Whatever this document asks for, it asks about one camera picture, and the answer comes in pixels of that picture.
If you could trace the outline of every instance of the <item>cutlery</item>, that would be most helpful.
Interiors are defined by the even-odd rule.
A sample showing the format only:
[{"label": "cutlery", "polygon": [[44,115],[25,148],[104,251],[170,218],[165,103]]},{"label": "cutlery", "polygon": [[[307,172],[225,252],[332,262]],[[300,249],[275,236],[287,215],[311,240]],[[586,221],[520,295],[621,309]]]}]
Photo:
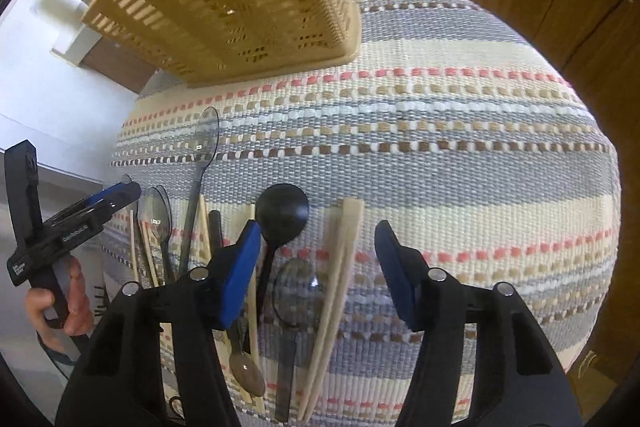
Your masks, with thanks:
[{"label": "cutlery", "polygon": [[[201,210],[204,213],[204,202],[201,201]],[[209,213],[208,226],[209,229],[209,256],[222,248],[222,218],[219,210],[212,210]],[[242,387],[251,396],[263,396],[266,391],[264,377],[258,365],[252,358],[242,351],[240,325],[238,320],[234,320],[231,327],[226,330],[229,343],[231,344],[231,354],[229,355],[229,370]]]},{"label": "cutlery", "polygon": [[273,309],[282,327],[275,410],[279,422],[289,421],[298,332],[313,325],[322,309],[322,296],[322,285],[309,261],[291,259],[280,268],[272,296]]},{"label": "cutlery", "polygon": [[[256,313],[258,324],[269,285],[271,266],[278,248],[300,235],[309,218],[309,200],[301,188],[287,183],[268,187],[255,203],[255,219],[260,225],[262,237],[267,242],[267,252],[262,261],[256,289]],[[250,352],[249,335],[245,334],[242,349]]]},{"label": "cutlery", "polygon": [[151,232],[158,240],[162,254],[162,268],[164,269],[164,283],[175,282],[174,269],[169,258],[170,218],[169,210],[157,188],[151,187],[147,195],[150,202]]},{"label": "cutlery", "polygon": [[178,262],[178,277],[185,275],[189,269],[191,234],[193,233],[193,225],[198,210],[202,178],[213,157],[216,155],[219,138],[220,121],[218,119],[218,112],[214,107],[207,107],[198,118],[195,134],[190,142],[190,145],[193,145],[191,150],[193,150],[196,173],[193,182],[191,182],[187,215],[184,220],[184,232],[180,245],[180,260]]},{"label": "cutlery", "polygon": [[364,201],[344,198],[342,218],[338,228],[334,256],[329,272],[329,282],[322,307],[320,326],[314,341],[309,370],[298,407],[298,420],[308,422],[316,407],[322,382],[329,366],[334,340],[342,320],[347,288],[355,259],[356,242],[360,237]]},{"label": "cutlery", "polygon": [[[131,183],[133,180],[131,179],[131,176],[129,176],[128,174],[123,174],[122,175],[122,183]],[[133,224],[132,224],[132,228],[133,228],[133,239],[134,239],[134,243],[133,243],[133,247],[132,247],[132,259],[135,256],[135,251],[136,251],[136,245],[138,245],[138,247],[140,248],[140,257],[142,257],[142,263],[145,266],[145,270],[146,270],[146,274],[149,277],[149,279],[151,279],[151,267],[149,266],[149,259],[146,257],[146,252],[143,254],[142,250],[144,248],[144,242],[143,242],[143,237],[142,237],[142,230],[140,229],[140,221],[138,220],[138,208],[139,208],[139,204],[138,204],[138,200],[134,201],[133,203],[131,203],[129,205],[129,210],[133,211]]]}]

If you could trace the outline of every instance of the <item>woven mat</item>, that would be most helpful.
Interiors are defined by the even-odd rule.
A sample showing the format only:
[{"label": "woven mat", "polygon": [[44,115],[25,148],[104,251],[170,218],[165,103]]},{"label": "woven mat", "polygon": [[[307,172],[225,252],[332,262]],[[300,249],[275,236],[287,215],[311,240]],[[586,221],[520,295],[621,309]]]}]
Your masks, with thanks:
[{"label": "woven mat", "polygon": [[[379,220],[463,283],[512,282],[564,367],[596,321],[620,225],[615,150],[567,81],[516,32],[468,0],[357,2],[362,52],[345,66],[202,89],[156,74],[123,124],[110,169],[110,182],[126,172],[143,187],[167,189],[176,265],[194,174],[176,151],[207,105],[220,113],[221,140],[203,193],[207,208],[222,212],[226,240],[236,240],[246,206],[268,186],[293,183],[309,197],[308,225],[278,252],[274,275],[299,256],[326,277],[340,200],[366,202],[353,283],[310,422],[318,426],[393,424],[414,369],[420,334],[398,319],[376,261]],[[125,214],[102,235],[110,275],[132,279]],[[204,263],[202,248],[196,223],[193,265]],[[275,422],[280,334],[266,306],[266,417],[228,377],[244,425]],[[470,401],[474,336],[468,328],[455,420]],[[313,340],[312,331],[298,337],[298,393]],[[168,341],[165,376],[175,389]]]}]

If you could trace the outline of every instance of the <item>metal spoon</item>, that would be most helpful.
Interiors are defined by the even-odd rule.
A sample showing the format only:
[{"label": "metal spoon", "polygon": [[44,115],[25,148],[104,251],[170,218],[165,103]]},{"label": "metal spoon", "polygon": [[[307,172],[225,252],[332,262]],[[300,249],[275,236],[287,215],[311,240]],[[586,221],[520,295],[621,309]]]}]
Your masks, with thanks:
[{"label": "metal spoon", "polygon": [[193,223],[195,222],[196,211],[198,210],[202,177],[204,176],[204,171],[209,167],[213,156],[216,155],[219,137],[220,121],[218,119],[218,112],[213,107],[207,107],[200,115],[200,118],[198,118],[196,131],[192,139],[196,174],[193,182],[191,183],[187,216],[184,220],[184,235],[182,236],[182,243],[180,245],[178,277],[182,277],[189,269],[191,234],[193,233]]},{"label": "metal spoon", "polygon": [[238,321],[231,324],[231,327],[226,330],[226,334],[231,342],[231,355],[229,356],[231,374],[251,396],[263,396],[267,390],[264,377],[251,357],[242,351]]},{"label": "metal spoon", "polygon": [[278,356],[276,420],[289,420],[296,338],[299,331],[312,325],[322,311],[324,290],[309,261],[287,261],[273,285],[273,309],[282,326]]},{"label": "metal spoon", "polygon": [[162,253],[162,267],[164,268],[164,283],[175,282],[174,269],[169,258],[169,235],[170,218],[169,210],[164,204],[164,200],[157,188],[151,187],[148,190],[147,198],[150,210],[151,232],[160,244]]},{"label": "metal spoon", "polygon": [[[210,211],[207,224],[209,226],[209,248],[213,255],[223,246],[222,219],[219,210]],[[231,374],[247,393],[252,396],[263,396],[266,391],[264,377],[252,358],[242,351],[240,324],[237,319],[226,330],[226,334],[231,342],[231,356],[229,356]]]},{"label": "metal spoon", "polygon": [[[258,324],[264,306],[264,297],[269,285],[271,266],[276,250],[300,235],[309,218],[309,200],[301,188],[288,183],[279,183],[267,188],[255,203],[255,219],[267,242],[267,252],[262,261],[256,291]],[[242,349],[250,353],[249,335],[244,336]]]},{"label": "metal spoon", "polygon": [[[131,176],[129,176],[128,174],[122,175],[122,183],[131,183],[132,181],[133,180],[131,179]],[[140,257],[142,257],[142,263],[145,266],[146,276],[149,280],[151,280],[151,267],[149,266],[149,260],[143,253],[144,242],[142,240],[142,230],[140,230],[140,222],[138,220],[138,208],[138,200],[134,201],[127,207],[127,210],[133,210],[133,236],[136,242],[134,245],[134,251],[136,247],[138,247],[138,251],[141,253]]]}]

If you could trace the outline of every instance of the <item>red stripe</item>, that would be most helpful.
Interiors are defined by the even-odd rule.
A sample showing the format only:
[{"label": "red stripe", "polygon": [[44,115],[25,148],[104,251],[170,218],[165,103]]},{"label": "red stripe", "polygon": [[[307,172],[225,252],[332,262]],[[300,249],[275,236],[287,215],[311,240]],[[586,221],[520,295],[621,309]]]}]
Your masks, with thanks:
[{"label": "red stripe", "polygon": [[[406,76],[408,74],[407,73],[408,70],[405,68],[393,68],[392,70],[379,69],[375,71],[361,70],[361,71],[358,71],[358,78],[369,78],[370,76],[382,77],[382,76],[386,76],[389,71],[391,71],[394,74],[394,76]],[[489,70],[486,68],[482,68],[479,70],[476,70],[474,68],[468,68],[468,67],[455,68],[453,66],[444,68],[445,76],[455,76],[459,72],[462,73],[464,76],[469,76],[469,77],[487,78],[490,76]],[[564,78],[555,76],[554,74],[551,74],[551,73],[532,73],[531,71],[519,71],[519,72],[508,71],[507,72],[504,70],[493,70],[492,73],[494,78],[506,78],[508,76],[510,79],[517,79],[518,76],[520,75],[527,80],[535,79],[542,82],[556,82],[558,84],[562,84],[570,87],[570,84],[567,81],[565,81]],[[334,80],[336,80],[336,78],[340,78],[340,80],[349,80],[353,78],[353,74],[354,74],[354,71],[343,71],[342,73],[339,73],[337,77],[332,74],[326,74],[322,77],[322,80],[324,82],[333,82]],[[441,75],[442,70],[440,68],[433,68],[433,67],[412,68],[410,74],[411,76],[421,76],[422,74]],[[295,87],[300,87],[300,86],[303,86],[303,84],[307,86],[313,86],[314,84],[318,83],[318,78],[316,76],[308,76],[305,80],[303,80],[302,78],[296,78],[292,80],[291,85]],[[276,84],[275,87],[272,86],[271,84],[264,84],[263,86],[260,86],[260,87],[254,86],[250,88],[248,91],[246,89],[239,89],[238,92],[235,92],[235,93],[228,92],[226,93],[226,99],[230,100],[232,98],[245,98],[246,96],[257,94],[260,90],[262,90],[262,92],[271,92],[274,89],[276,90],[286,89],[286,87],[287,87],[287,82],[284,80],[281,80]],[[223,97],[221,95],[217,95],[215,98],[217,102],[221,102],[223,100]],[[212,102],[212,100],[213,100],[213,97],[210,96],[209,98],[206,98],[204,100],[204,103],[209,104]],[[193,105],[202,105],[202,103],[203,103],[202,100],[192,100],[187,104],[182,104],[179,108],[180,110],[187,110],[188,108],[192,108]],[[177,112],[177,111],[178,111],[178,106],[175,106],[173,108],[173,112]],[[147,120],[151,120],[152,118],[157,118],[157,116],[148,115],[146,117]],[[136,123],[140,123],[140,121],[144,121],[142,116],[129,120],[123,123],[122,126],[123,127],[131,126]]]}]

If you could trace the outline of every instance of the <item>black ladle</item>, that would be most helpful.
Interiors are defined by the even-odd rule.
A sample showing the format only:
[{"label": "black ladle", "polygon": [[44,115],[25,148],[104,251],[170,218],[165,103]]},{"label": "black ladle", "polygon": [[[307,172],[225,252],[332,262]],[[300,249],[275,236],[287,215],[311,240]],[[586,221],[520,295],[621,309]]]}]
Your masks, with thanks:
[{"label": "black ladle", "polygon": [[[131,176],[128,174],[122,175],[122,183],[131,183],[133,180]],[[138,200],[134,201],[129,205],[129,210],[133,210],[133,238],[135,240],[135,245],[133,245],[134,251],[136,251],[136,247],[138,247],[138,251],[141,253],[140,257],[142,257],[142,263],[145,265],[146,276],[149,280],[151,280],[151,266],[149,265],[149,260],[146,258],[146,255],[143,253],[144,242],[142,240],[142,230],[140,229],[140,222],[138,220]]]},{"label": "black ladle", "polygon": [[200,189],[202,188],[202,177],[209,167],[218,148],[218,138],[220,137],[220,120],[218,112],[214,107],[207,107],[200,117],[194,136],[190,139],[191,151],[194,156],[196,173],[191,182],[189,191],[189,204],[187,206],[187,216],[184,220],[184,234],[180,244],[180,261],[178,262],[178,277],[182,277],[189,270],[189,255],[191,253],[191,234],[193,224],[196,219],[198,202],[200,201]]},{"label": "black ladle", "polygon": [[[267,242],[267,252],[262,261],[262,270],[256,290],[256,312],[258,324],[267,294],[271,266],[276,250],[297,238],[309,219],[309,200],[301,188],[288,183],[279,183],[267,188],[255,203],[255,220],[260,225],[262,237]],[[242,349],[251,352],[249,334],[244,335]]]},{"label": "black ladle", "polygon": [[162,195],[157,188],[151,187],[148,191],[150,202],[151,232],[160,244],[162,253],[162,268],[164,269],[164,283],[175,282],[174,269],[169,258],[170,218],[169,209],[166,207]]}]

